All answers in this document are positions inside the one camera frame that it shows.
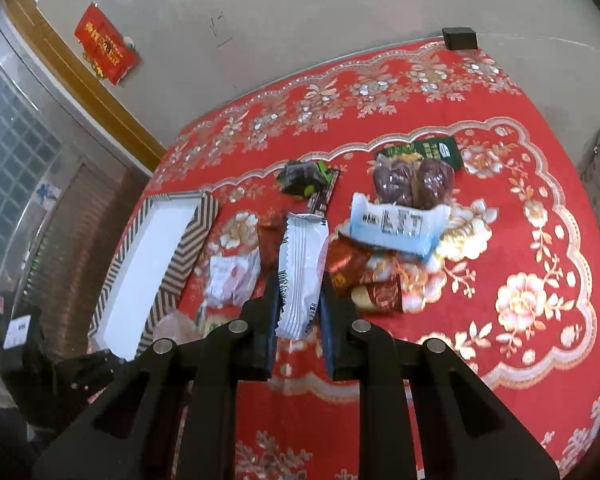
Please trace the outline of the red gold long snack packet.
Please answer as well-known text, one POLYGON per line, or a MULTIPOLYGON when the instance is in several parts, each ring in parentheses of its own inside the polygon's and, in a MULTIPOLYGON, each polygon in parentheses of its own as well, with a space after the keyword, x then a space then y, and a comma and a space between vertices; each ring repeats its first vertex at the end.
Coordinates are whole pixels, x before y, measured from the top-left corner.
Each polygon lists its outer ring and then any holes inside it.
POLYGON ((351 299, 358 310, 392 315, 401 313, 402 292, 397 278, 385 282, 373 282, 351 289, 351 299))

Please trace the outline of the bag of red dates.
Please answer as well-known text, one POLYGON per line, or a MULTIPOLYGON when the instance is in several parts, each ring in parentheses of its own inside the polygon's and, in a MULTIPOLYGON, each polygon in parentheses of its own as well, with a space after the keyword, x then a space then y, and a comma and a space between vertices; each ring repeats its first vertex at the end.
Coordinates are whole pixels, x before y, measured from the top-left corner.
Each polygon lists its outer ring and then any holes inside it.
POLYGON ((375 154, 372 177, 378 203, 429 210, 452 203, 462 168, 452 136, 396 144, 375 154))

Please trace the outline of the striped white cardboard box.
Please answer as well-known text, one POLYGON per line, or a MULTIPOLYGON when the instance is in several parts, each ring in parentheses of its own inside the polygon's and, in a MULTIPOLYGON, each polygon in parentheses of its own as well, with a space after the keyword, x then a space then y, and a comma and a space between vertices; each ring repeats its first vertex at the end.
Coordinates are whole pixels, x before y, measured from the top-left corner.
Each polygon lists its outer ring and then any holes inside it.
POLYGON ((182 292, 220 211, 205 192, 140 202, 114 253, 87 332, 92 350, 132 361, 154 339, 182 292))

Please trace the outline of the small black box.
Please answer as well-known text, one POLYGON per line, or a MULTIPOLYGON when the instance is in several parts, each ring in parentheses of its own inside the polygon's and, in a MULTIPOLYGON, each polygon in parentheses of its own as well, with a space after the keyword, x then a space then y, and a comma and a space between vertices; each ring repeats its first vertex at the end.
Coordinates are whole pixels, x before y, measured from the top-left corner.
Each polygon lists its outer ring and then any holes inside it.
POLYGON ((445 47, 450 51, 478 49, 477 34, 470 27, 445 27, 442 37, 445 47))

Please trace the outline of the dark brown chocolate bar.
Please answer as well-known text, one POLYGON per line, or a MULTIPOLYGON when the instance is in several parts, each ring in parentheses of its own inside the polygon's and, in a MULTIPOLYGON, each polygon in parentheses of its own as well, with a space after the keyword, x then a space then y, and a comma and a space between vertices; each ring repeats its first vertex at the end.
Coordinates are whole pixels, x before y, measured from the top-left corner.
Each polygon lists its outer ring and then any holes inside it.
POLYGON ((332 194, 340 176, 339 168, 327 169, 327 185, 320 192, 313 193, 308 201, 308 213, 325 217, 332 194))

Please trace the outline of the black green candy packet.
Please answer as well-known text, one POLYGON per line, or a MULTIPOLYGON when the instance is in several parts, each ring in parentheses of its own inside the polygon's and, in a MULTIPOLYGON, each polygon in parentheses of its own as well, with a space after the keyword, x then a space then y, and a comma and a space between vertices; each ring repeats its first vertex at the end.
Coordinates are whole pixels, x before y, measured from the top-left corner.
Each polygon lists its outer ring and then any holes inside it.
POLYGON ((311 197, 330 183, 330 173, 324 162, 286 162, 276 177, 276 184, 284 194, 311 197))

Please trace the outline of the red floral tablecloth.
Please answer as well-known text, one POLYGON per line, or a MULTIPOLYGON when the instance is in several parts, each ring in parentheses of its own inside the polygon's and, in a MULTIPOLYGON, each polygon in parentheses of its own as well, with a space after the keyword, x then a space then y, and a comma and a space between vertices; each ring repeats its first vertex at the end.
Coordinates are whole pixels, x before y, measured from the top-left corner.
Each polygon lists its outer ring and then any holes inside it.
POLYGON ((284 214, 308 208, 278 184, 291 159, 338 171, 325 278, 392 336, 444 341, 573 471, 600 433, 600 231, 554 133, 483 50, 351 56, 186 127, 144 197, 203 192, 218 212, 166 299, 122 337, 97 310, 94 344, 134 356, 173 310, 201 334, 238 315, 204 291, 220 263, 276 269, 284 214))

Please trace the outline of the pink strawberry snack bag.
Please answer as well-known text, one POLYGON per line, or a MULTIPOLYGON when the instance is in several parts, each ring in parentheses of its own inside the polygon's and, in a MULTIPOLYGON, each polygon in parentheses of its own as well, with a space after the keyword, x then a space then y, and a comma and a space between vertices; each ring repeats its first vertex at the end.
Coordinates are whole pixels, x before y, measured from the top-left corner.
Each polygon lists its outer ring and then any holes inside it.
POLYGON ((206 307, 242 307, 256 288, 261 272, 258 248, 248 254, 210 259, 209 279, 204 290, 206 307))

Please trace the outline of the red orange snack packet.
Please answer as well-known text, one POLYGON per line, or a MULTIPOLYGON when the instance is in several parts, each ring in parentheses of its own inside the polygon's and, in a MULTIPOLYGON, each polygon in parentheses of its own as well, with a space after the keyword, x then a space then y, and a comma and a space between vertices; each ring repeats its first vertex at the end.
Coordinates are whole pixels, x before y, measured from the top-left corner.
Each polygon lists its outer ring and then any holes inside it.
POLYGON ((258 226, 261 273, 268 274, 277 270, 279 247, 286 230, 286 219, 277 218, 272 222, 258 226))

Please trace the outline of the red paper wall poster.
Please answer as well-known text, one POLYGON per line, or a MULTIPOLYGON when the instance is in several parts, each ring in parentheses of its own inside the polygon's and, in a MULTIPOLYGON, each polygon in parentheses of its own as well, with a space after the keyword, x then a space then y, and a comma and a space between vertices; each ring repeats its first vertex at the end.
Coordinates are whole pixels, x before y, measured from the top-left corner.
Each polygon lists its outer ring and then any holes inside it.
POLYGON ((137 53, 124 43, 123 37, 99 6, 92 2, 78 21, 74 36, 83 49, 84 60, 99 80, 116 86, 137 66, 137 53))

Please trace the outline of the dark red square snack packet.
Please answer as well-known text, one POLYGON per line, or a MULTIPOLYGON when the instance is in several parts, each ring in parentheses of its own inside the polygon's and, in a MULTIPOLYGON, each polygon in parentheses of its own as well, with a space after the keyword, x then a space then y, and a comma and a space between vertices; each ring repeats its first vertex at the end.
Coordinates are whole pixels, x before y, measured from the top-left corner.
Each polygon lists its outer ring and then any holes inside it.
POLYGON ((371 255, 368 248, 346 236, 329 243, 325 271, 336 294, 345 295, 353 286, 361 283, 371 255))

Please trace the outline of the blue white snack packet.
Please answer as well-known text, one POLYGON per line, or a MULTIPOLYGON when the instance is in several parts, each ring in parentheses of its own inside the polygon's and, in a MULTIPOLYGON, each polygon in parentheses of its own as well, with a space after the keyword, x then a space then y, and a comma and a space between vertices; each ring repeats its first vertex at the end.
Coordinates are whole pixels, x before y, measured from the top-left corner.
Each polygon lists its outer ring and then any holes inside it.
POLYGON ((374 204, 365 195, 352 195, 349 236, 359 243, 427 258, 437 246, 451 217, 449 205, 420 210, 374 204))

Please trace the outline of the white wafer snack packet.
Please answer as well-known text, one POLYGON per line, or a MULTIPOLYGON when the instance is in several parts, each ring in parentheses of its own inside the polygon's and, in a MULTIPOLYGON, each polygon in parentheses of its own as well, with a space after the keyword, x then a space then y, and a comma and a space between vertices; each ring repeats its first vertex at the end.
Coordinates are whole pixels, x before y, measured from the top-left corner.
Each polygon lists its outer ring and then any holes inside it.
POLYGON ((278 254, 282 298, 276 336, 299 340, 309 333, 321 296, 329 227, 317 214, 288 214, 278 254))

